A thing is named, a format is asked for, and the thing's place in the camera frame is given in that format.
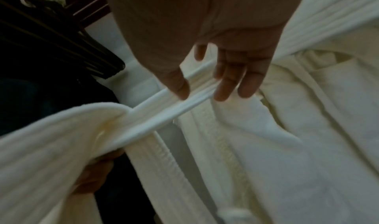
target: finger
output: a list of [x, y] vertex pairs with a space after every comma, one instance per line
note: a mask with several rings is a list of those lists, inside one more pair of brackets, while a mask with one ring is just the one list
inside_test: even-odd
[[221, 79], [224, 76], [224, 71], [226, 68], [226, 55], [225, 50], [218, 49], [217, 52], [217, 64], [213, 71], [213, 77], [215, 79]]
[[76, 184], [90, 183], [106, 178], [113, 166], [113, 161], [103, 161], [88, 165], [77, 179]]
[[207, 45], [195, 45], [195, 60], [200, 62], [204, 59]]
[[94, 182], [79, 185], [77, 188], [75, 188], [73, 194], [94, 193], [104, 185], [106, 180], [106, 178], [103, 178]]
[[238, 87], [238, 95], [249, 98], [254, 95], [266, 76], [271, 59], [264, 59], [247, 65], [246, 73]]
[[180, 99], [185, 100], [190, 95], [190, 86], [180, 68], [168, 74], [157, 74], [156, 77]]
[[226, 64], [222, 81], [214, 93], [214, 99], [216, 101], [223, 102], [228, 99], [244, 75], [245, 68], [245, 64]]
[[121, 155], [123, 155], [125, 152], [123, 149], [117, 149], [113, 152], [109, 152], [107, 154], [104, 154], [103, 156], [99, 156], [98, 158], [95, 159], [96, 162], [99, 162], [99, 161], [108, 161], [108, 160], [113, 160], [113, 159], [116, 159], [118, 157], [120, 157]]

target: hand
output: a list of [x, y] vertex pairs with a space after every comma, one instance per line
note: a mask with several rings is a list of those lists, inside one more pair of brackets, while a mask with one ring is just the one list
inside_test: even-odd
[[122, 149], [107, 153], [95, 159], [94, 164], [86, 166], [75, 183], [78, 186], [73, 194], [94, 193], [99, 190], [113, 168], [113, 160], [123, 153]]
[[287, 21], [301, 0], [108, 0], [136, 59], [186, 99], [179, 65], [195, 47], [202, 60], [208, 43], [218, 46], [214, 98], [251, 97], [265, 77]]

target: person's left hand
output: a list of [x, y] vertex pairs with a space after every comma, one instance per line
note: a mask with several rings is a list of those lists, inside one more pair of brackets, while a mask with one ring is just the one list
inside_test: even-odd
[[99, 190], [113, 168], [113, 160], [123, 153], [123, 149], [115, 150], [95, 159], [94, 164], [86, 166], [75, 183], [78, 186], [73, 191], [73, 194], [94, 193]]

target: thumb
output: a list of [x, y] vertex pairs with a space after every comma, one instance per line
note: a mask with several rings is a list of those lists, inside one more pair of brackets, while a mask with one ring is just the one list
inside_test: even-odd
[[156, 77], [180, 99], [185, 100], [190, 95], [190, 86], [180, 68], [167, 74], [156, 74]]

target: black fabric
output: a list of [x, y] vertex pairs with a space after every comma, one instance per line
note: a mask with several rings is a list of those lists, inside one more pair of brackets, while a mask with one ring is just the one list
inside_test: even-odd
[[[51, 69], [51, 73], [39, 75], [37, 65], [29, 67], [19, 63], [18, 72], [9, 69], [1, 72], [0, 68], [0, 136], [71, 107], [118, 102], [112, 91], [89, 74], [75, 72], [62, 76]], [[114, 163], [106, 183], [95, 193], [104, 224], [128, 220], [154, 223], [155, 212], [128, 157], [124, 154]]]

